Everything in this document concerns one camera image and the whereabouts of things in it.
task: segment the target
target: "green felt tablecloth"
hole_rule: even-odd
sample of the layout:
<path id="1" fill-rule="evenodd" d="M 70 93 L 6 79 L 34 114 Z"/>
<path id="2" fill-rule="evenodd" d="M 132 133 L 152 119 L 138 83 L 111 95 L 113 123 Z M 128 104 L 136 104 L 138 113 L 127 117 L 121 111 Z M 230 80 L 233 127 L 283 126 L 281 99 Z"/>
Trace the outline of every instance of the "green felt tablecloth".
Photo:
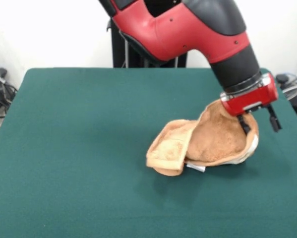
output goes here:
<path id="1" fill-rule="evenodd" d="M 145 166 L 163 126 L 197 119 L 209 69 L 32 69 L 0 130 L 0 238 L 297 238 L 297 116 L 255 117 L 238 166 L 166 177 Z"/>

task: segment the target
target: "crumpled towel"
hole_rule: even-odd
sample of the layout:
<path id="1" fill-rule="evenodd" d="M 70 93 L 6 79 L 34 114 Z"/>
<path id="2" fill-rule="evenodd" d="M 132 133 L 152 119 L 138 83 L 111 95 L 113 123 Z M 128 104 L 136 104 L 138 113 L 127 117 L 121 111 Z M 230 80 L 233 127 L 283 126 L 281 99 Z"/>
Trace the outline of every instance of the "crumpled towel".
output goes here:
<path id="1" fill-rule="evenodd" d="M 206 167 L 240 164 L 258 146 L 259 129 L 252 114 L 244 114 L 251 128 L 246 135 L 237 117 L 220 100 L 209 104 L 198 120 L 173 120 L 149 147 L 146 166 L 166 176 L 178 176 L 184 164 L 204 172 Z"/>

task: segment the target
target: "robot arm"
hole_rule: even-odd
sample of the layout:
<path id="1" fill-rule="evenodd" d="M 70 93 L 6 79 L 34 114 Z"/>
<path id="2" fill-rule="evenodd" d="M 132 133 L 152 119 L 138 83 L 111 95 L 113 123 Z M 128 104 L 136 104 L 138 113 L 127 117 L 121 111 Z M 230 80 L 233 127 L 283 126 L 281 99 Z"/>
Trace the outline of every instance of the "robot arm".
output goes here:
<path id="1" fill-rule="evenodd" d="M 182 0 L 158 17 L 144 0 L 99 1 L 121 35 L 151 63 L 200 51 L 223 88 L 221 101 L 231 115 L 267 107 L 274 130 L 281 129 L 270 106 L 278 98 L 275 80 L 262 75 L 234 0 Z"/>

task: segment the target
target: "white label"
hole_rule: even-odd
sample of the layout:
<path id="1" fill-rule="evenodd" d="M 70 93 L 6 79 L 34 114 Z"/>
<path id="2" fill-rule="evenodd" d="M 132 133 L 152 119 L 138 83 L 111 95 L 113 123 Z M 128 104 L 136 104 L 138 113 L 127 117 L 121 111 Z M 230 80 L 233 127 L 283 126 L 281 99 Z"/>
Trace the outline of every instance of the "white label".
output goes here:
<path id="1" fill-rule="evenodd" d="M 191 164 L 191 163 L 187 163 L 187 165 L 186 165 L 188 168 L 192 168 L 192 169 L 194 169 L 194 170 L 198 170 L 198 171 L 200 171 L 200 172 L 205 172 L 206 171 L 206 167 L 204 167 L 204 166 L 197 166 L 197 165 L 193 165 L 193 164 Z"/>

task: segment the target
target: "white wall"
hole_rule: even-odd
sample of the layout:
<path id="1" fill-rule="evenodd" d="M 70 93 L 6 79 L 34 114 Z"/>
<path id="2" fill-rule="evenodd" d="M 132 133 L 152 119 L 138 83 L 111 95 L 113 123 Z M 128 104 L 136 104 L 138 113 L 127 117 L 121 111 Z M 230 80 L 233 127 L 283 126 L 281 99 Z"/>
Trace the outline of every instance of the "white wall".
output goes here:
<path id="1" fill-rule="evenodd" d="M 262 67 L 297 74 L 297 0 L 236 0 Z M 0 0 L 0 66 L 15 86 L 32 67 L 112 67 L 98 0 Z M 208 67 L 199 52 L 188 67 Z"/>

